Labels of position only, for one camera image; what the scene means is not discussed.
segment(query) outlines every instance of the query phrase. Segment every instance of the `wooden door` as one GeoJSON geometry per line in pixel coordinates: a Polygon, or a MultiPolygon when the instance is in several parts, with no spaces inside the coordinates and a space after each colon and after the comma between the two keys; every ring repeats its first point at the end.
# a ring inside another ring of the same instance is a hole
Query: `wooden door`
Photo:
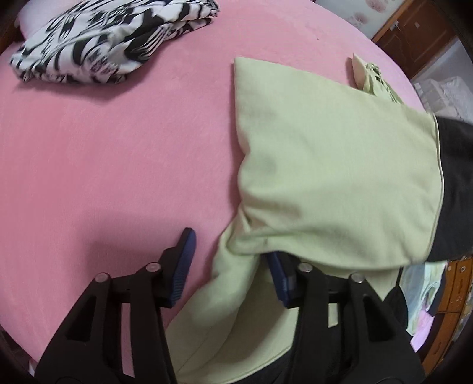
{"type": "Polygon", "coordinates": [[[435,4],[414,0],[377,45],[411,79],[454,37],[453,28],[435,4]]]}

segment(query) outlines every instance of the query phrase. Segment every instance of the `screw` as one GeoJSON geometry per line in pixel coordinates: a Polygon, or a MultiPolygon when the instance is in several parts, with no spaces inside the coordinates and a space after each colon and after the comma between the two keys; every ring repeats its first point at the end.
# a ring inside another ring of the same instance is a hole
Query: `screw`
{"type": "Polygon", "coordinates": [[[148,272],[157,272],[161,269],[161,265],[157,262],[151,262],[146,266],[148,272]]]}
{"type": "Polygon", "coordinates": [[[107,281],[110,276],[108,273],[105,272],[100,272],[97,276],[95,276],[95,281],[97,283],[103,283],[104,281],[107,281]]]}
{"type": "Polygon", "coordinates": [[[313,269],[313,266],[310,265],[308,262],[302,262],[298,265],[298,269],[301,272],[309,273],[313,269]]]}
{"type": "Polygon", "coordinates": [[[358,272],[352,273],[350,277],[355,283],[362,283],[365,281],[365,277],[358,272]]]}

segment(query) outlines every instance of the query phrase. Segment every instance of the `green fabric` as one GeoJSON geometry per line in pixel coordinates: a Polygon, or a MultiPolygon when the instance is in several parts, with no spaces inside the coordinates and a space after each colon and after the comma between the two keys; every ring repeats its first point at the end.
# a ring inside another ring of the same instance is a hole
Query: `green fabric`
{"type": "Polygon", "coordinates": [[[366,63],[356,54],[353,54],[351,64],[358,89],[382,99],[404,104],[391,86],[384,81],[377,65],[366,63]]]}
{"type": "Polygon", "coordinates": [[[427,258],[442,202],[432,115],[264,61],[238,58],[235,75],[242,203],[212,280],[166,331],[180,383],[231,383],[289,350],[297,310],[259,254],[361,271],[384,298],[399,266],[427,258]]]}

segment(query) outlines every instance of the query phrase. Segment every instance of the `black and white patterned clothing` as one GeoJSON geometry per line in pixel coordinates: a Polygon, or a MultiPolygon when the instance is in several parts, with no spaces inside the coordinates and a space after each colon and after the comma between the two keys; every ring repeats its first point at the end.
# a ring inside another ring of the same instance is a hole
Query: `black and white patterned clothing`
{"type": "Polygon", "coordinates": [[[214,0],[84,0],[27,39],[10,65],[23,81],[118,83],[218,11],[214,0]]]}

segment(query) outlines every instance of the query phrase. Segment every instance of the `pink mattress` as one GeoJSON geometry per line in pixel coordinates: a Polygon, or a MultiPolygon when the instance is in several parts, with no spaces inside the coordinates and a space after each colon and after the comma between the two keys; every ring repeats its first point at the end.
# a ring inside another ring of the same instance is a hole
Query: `pink mattress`
{"type": "Polygon", "coordinates": [[[355,52],[422,109],[386,54],[309,0],[220,5],[119,85],[22,84],[14,47],[0,57],[0,323],[34,359],[97,273],[134,273],[185,226],[198,239],[185,298],[208,278],[239,203],[235,57],[354,85],[355,52]]]}

